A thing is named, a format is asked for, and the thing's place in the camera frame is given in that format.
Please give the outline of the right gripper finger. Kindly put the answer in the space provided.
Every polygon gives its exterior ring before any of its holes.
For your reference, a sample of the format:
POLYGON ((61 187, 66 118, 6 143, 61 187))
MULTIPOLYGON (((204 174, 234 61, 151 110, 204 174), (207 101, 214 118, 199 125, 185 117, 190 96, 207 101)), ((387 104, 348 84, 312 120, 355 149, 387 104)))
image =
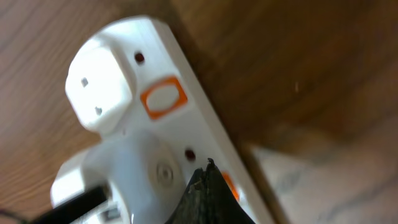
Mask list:
POLYGON ((212 158, 194 171, 165 224, 254 224, 242 209, 212 158))

